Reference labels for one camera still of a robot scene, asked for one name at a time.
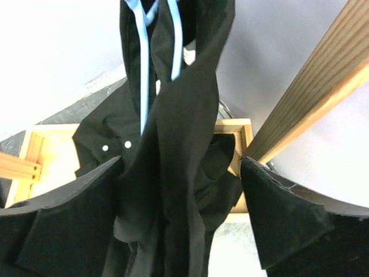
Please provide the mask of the light blue hanger with shirt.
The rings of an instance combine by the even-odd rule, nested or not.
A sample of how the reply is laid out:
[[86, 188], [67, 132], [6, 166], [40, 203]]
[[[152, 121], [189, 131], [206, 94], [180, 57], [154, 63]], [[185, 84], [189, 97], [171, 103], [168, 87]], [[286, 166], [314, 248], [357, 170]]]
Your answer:
[[[140, 133], [143, 134], [149, 115], [149, 38], [147, 27], [155, 19], [159, 1], [154, 1], [146, 12], [139, 0], [126, 0], [133, 12], [140, 42]], [[171, 67], [171, 80], [180, 76], [183, 58], [183, 28], [177, 1], [167, 0], [170, 16], [174, 25], [174, 53]]]

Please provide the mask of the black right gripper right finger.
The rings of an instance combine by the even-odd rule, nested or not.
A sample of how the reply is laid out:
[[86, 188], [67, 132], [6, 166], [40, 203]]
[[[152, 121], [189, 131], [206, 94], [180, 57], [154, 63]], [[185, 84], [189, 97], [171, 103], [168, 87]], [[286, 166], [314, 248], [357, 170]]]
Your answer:
[[249, 157], [240, 173], [269, 276], [368, 275], [368, 208], [307, 189]]

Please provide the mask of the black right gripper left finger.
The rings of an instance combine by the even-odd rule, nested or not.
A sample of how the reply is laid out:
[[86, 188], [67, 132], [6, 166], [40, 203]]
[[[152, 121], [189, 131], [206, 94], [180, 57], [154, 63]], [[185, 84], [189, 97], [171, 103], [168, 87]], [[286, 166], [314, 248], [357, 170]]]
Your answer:
[[1, 276], [102, 276], [116, 217], [115, 157], [1, 209]]

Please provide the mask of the black button shirt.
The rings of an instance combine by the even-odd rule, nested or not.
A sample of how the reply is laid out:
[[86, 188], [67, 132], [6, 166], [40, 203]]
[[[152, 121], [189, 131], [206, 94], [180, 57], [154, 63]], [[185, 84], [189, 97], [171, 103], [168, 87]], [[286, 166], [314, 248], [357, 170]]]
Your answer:
[[127, 79], [73, 136], [80, 177], [114, 156], [119, 207], [104, 276], [207, 276], [216, 229], [242, 185], [228, 171], [235, 138], [216, 134], [216, 69], [235, 16], [234, 1], [180, 1], [183, 42], [196, 58], [171, 79], [174, 25], [166, 1], [147, 28], [149, 117], [140, 129], [140, 41], [134, 13], [120, 5]]

